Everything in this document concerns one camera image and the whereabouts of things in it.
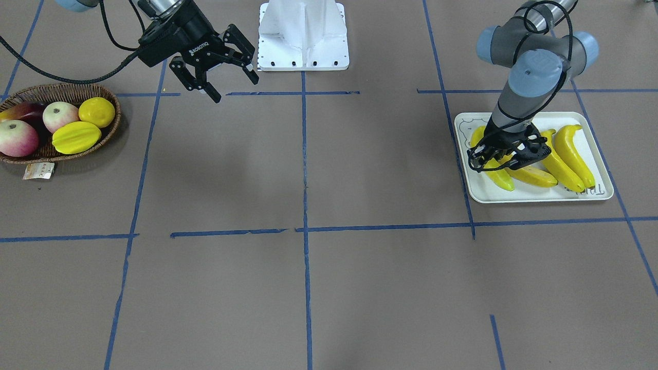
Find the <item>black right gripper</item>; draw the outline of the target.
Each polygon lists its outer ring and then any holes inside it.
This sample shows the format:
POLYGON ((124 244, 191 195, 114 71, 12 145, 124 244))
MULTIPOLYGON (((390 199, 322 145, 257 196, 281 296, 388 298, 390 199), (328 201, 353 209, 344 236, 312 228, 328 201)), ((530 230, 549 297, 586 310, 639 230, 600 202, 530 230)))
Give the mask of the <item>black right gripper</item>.
MULTIPOLYGON (((221 94, 207 81, 209 66, 205 66, 195 54, 205 47, 210 47, 212 56, 221 51, 218 33, 203 14, 195 1, 139 1, 142 10, 152 22, 172 23, 176 26, 174 36, 178 52, 182 57, 170 61, 170 70, 188 90, 199 90, 209 96, 214 103, 221 101, 221 94)), ((253 59, 255 47, 235 25, 229 24, 224 31, 222 42, 228 51, 224 52, 229 62, 239 66, 253 85, 259 82, 254 70, 253 59)))

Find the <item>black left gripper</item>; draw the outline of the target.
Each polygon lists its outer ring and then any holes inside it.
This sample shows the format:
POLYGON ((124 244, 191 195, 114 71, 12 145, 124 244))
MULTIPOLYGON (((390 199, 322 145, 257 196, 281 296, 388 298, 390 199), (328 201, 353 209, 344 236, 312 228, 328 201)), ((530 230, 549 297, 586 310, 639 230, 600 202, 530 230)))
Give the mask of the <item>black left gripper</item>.
POLYGON ((517 133, 504 131, 491 122, 482 128, 483 137, 472 140, 467 150, 468 166, 474 171, 519 170, 552 154, 548 139, 533 123, 517 133))

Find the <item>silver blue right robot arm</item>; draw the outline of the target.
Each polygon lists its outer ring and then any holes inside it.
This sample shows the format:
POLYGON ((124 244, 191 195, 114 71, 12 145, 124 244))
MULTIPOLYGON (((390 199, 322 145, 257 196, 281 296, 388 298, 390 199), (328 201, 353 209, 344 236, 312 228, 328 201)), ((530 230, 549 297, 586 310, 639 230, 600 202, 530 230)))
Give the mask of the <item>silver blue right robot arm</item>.
POLYGON ((207 81, 207 72, 221 64, 239 66, 254 85, 258 83, 259 76, 253 69, 255 48, 235 24, 218 33, 194 1, 139 1, 138 6, 151 24, 139 38, 139 47, 120 66, 92 80, 52 79, 73 84, 96 83, 138 58, 146 66, 167 61, 187 90, 203 91, 215 103, 222 96, 207 81))

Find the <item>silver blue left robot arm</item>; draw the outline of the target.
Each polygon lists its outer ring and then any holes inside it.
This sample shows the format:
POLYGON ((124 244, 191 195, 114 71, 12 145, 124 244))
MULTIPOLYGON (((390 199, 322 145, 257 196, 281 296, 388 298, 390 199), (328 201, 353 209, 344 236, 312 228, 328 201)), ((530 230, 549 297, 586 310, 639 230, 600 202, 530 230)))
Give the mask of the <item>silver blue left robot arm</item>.
POLYGON ((508 78, 485 126, 483 137, 467 151, 468 166, 486 171, 518 170, 552 152, 533 118, 569 79, 586 71, 599 56, 599 44, 585 31, 574 31, 571 12, 576 1, 528 1, 502 26, 484 29, 477 55, 491 65, 508 68, 508 78))

